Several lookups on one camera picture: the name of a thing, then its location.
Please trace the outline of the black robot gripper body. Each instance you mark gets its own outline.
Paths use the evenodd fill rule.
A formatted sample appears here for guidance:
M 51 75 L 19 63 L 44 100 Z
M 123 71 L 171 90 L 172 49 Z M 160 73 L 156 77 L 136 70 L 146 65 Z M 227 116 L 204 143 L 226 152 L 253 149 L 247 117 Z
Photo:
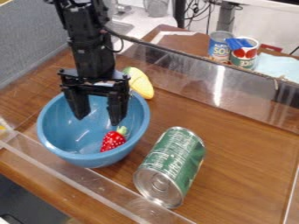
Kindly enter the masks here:
M 68 33 L 76 68 L 60 70 L 66 95 L 128 96 L 126 74 L 116 74 L 111 36 L 118 35 L 107 23 L 108 6 L 103 0 L 52 0 L 63 29 Z

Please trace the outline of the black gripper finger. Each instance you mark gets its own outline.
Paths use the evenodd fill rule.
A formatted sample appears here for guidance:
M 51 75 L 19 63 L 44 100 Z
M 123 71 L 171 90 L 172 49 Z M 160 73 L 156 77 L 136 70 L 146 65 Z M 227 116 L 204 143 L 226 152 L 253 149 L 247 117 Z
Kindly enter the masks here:
M 90 114 L 90 97 L 76 88 L 66 87 L 63 89 L 64 97 L 70 104 L 75 117 L 82 120 Z
M 130 100 L 130 92 L 119 89 L 111 89 L 107 94 L 107 112 L 110 121 L 118 126 L 127 117 L 127 107 Z

